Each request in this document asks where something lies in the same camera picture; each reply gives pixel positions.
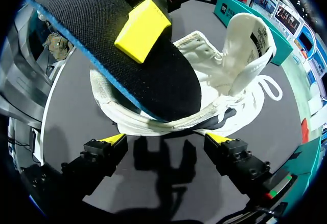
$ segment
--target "cable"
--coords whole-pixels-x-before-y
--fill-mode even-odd
[[[40,163],[40,162],[34,160],[33,157],[35,157],[35,156],[33,155],[33,151],[31,150],[31,147],[30,147],[29,144],[23,144],[23,143],[19,142],[18,140],[14,139],[14,138],[11,138],[11,137],[9,137],[9,136],[7,136],[7,140],[8,140],[8,143],[10,143],[10,144],[12,144],[12,145],[21,146],[21,147],[25,148],[27,151],[30,151],[30,152],[32,153],[32,160],[33,160],[33,162],[34,162],[34,163],[37,163],[37,164]]]
[[[230,214],[230,215],[227,215],[225,216],[224,218],[222,218],[219,222],[217,222],[216,224],[223,224],[239,215],[244,215],[245,213],[249,212],[248,210],[244,209],[244,210],[240,210],[240,211],[237,211],[233,214]]]

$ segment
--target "sneaker tongue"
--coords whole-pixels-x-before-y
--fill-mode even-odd
[[[227,27],[223,65],[230,72],[228,95],[235,96],[262,71],[276,52],[269,27],[247,13],[234,16]]]

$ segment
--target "blue edge of insole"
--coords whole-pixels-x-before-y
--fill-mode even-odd
[[[130,100],[136,107],[140,108],[156,120],[161,122],[165,122],[165,120],[161,119],[160,117],[156,116],[144,106],[142,106],[110,73],[107,69],[103,67],[103,65],[93,56],[93,54],[87,50],[83,44],[76,39],[70,32],[67,30],[58,20],[52,16],[43,6],[38,4],[33,0],[26,0],[27,3],[32,5],[36,10],[40,11],[49,21],[54,24],[54,26],[61,32],[67,39],[76,46],[82,53],[99,69],[99,71],[111,82],[113,86],[115,86],[127,99]]]

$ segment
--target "black fabric texture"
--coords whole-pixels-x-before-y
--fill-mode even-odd
[[[224,119],[219,122],[218,120],[218,115],[217,116],[214,116],[212,118],[209,118],[195,126],[193,126],[192,128],[190,128],[191,130],[196,130],[196,129],[201,129],[201,128],[204,128],[204,129],[211,129],[211,130],[214,130],[214,129],[218,129],[218,128],[222,128],[227,119],[228,118],[231,118],[233,116],[236,115],[236,110],[234,108],[228,108],[226,111],[225,111],[225,114],[224,114]]]
[[[164,35],[159,37],[143,64],[114,46],[132,10],[124,0],[31,1],[41,5],[58,25],[67,29],[68,32],[61,33],[72,43],[74,40],[70,38],[77,39],[94,58],[87,57],[103,74],[107,70],[111,75],[106,75],[109,81],[137,107],[165,121],[181,119],[200,110],[201,89],[195,72]]]

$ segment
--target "monitor screen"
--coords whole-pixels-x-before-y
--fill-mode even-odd
[[[301,33],[299,36],[300,41],[304,44],[304,47],[307,49],[307,51],[309,52],[312,48],[312,43],[310,42],[310,40],[307,38],[307,36],[305,35],[305,33]]]
[[[293,35],[300,25],[300,22],[281,5],[279,5],[277,9],[275,18],[278,19],[278,21],[280,21]]]

